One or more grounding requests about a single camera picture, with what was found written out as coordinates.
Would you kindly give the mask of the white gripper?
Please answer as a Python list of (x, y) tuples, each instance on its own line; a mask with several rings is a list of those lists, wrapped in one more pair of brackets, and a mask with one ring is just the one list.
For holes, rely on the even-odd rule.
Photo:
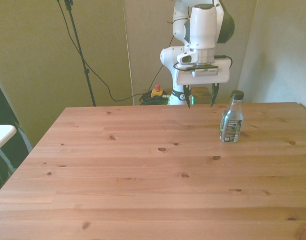
[(211, 67), (196, 69), (197, 66), (192, 64), (179, 64), (175, 70), (176, 85), (183, 86), (183, 93), (188, 108), (190, 108), (191, 88), (189, 85), (212, 84), (212, 95), (210, 106), (212, 107), (219, 91), (219, 83), (226, 83), (230, 79), (231, 60), (229, 58), (216, 59)]

